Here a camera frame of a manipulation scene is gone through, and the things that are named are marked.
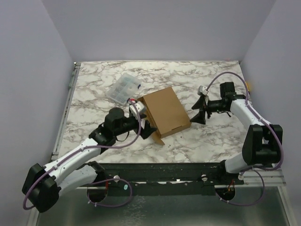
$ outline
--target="purple cable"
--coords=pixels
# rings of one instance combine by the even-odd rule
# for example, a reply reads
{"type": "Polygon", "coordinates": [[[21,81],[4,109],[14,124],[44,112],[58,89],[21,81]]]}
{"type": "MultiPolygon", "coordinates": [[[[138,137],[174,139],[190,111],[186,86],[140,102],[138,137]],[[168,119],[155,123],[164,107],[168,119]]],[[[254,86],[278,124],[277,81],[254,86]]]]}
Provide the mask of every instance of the purple cable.
{"type": "MultiPolygon", "coordinates": [[[[132,145],[140,136],[141,133],[141,117],[139,114],[139,111],[137,109],[137,107],[135,106],[134,102],[132,102],[131,100],[129,100],[130,104],[134,107],[136,113],[137,113],[137,117],[138,117],[138,132],[137,132],[137,136],[134,138],[134,140],[132,140],[130,143],[126,144],[126,145],[122,145],[122,146],[104,146],[104,145],[93,145],[93,146],[86,146],[83,148],[80,148],[79,150],[73,152],[72,154],[66,156],[63,160],[61,160],[59,163],[57,163],[57,166],[62,165],[65,161],[67,161],[68,159],[70,159],[71,157],[75,156],[76,154],[78,154],[79,152],[82,152],[83,150],[89,149],[89,148],[114,148],[114,149],[120,149],[123,147],[128,147],[130,145],[132,145]]],[[[24,200],[23,200],[23,209],[24,210],[31,210],[34,206],[30,206],[27,207],[26,206],[26,202],[28,200],[28,197],[30,195],[30,193],[33,191],[33,189],[35,188],[35,186],[45,177],[47,176],[49,173],[51,173],[52,171],[56,170],[56,167],[52,167],[50,170],[46,171],[41,177],[39,177],[33,184],[32,186],[28,189],[28,192],[26,193],[24,200]]]]}
{"type": "Polygon", "coordinates": [[[227,203],[227,204],[230,204],[230,205],[233,205],[233,206],[253,206],[253,205],[256,205],[257,203],[259,203],[262,199],[263,199],[263,196],[264,196],[264,191],[265,191],[265,184],[264,184],[264,180],[262,178],[262,175],[260,175],[260,173],[254,169],[252,169],[255,173],[258,174],[258,176],[260,177],[261,181],[262,181],[262,193],[261,193],[261,196],[259,197],[259,199],[257,199],[255,202],[252,202],[250,204],[240,204],[240,203],[236,203],[236,202],[230,202],[230,201],[227,201],[227,200],[224,200],[223,198],[221,198],[218,193],[216,193],[216,195],[220,198],[220,200],[224,203],[227,203]]]}
{"type": "MultiPolygon", "coordinates": [[[[97,181],[97,182],[91,183],[91,185],[97,185],[97,184],[101,184],[101,183],[104,183],[104,182],[107,182],[107,181],[113,181],[113,180],[116,180],[116,179],[111,178],[111,179],[107,179],[107,180],[97,181]]],[[[87,197],[89,199],[89,203],[92,203],[95,206],[97,205],[97,206],[103,206],[103,207],[108,207],[108,208],[121,207],[121,206],[124,206],[126,204],[129,204],[131,202],[131,200],[132,200],[132,197],[133,197],[132,186],[131,186],[131,184],[128,181],[126,181],[124,179],[119,178],[118,180],[121,180],[121,181],[125,182],[128,185],[128,187],[130,188],[130,195],[129,195],[128,199],[125,202],[123,202],[121,204],[117,204],[117,205],[107,205],[107,204],[101,204],[101,203],[98,203],[98,202],[92,202],[90,200],[90,196],[89,196],[89,193],[88,193],[87,197]]]]}
{"type": "MultiPolygon", "coordinates": [[[[280,161],[279,163],[277,164],[277,166],[275,166],[274,168],[265,168],[264,166],[258,166],[258,167],[254,167],[254,168],[259,168],[259,169],[262,169],[262,170],[266,170],[266,171],[273,171],[273,170],[277,170],[281,167],[282,163],[283,163],[283,159],[284,159],[284,150],[283,150],[283,147],[282,147],[282,144],[279,140],[279,138],[277,137],[276,133],[274,132],[274,130],[272,129],[272,127],[265,121],[262,119],[262,117],[260,117],[254,110],[253,108],[250,106],[249,104],[249,92],[248,92],[248,87],[246,85],[246,82],[243,80],[243,78],[241,76],[239,76],[238,74],[234,73],[234,72],[222,72],[220,74],[218,74],[212,81],[211,83],[208,85],[206,91],[209,90],[209,88],[212,86],[212,84],[215,82],[215,80],[217,80],[220,76],[222,76],[223,74],[233,74],[235,75],[236,77],[238,77],[244,84],[245,86],[245,89],[246,89],[246,106],[247,108],[252,112],[252,114],[260,121],[262,122],[272,133],[274,139],[276,140],[278,146],[279,146],[279,149],[280,149],[280,161]]],[[[248,171],[250,169],[252,169],[253,167],[248,167],[246,168],[245,170],[242,170],[243,172],[244,171],[248,171]]]]}

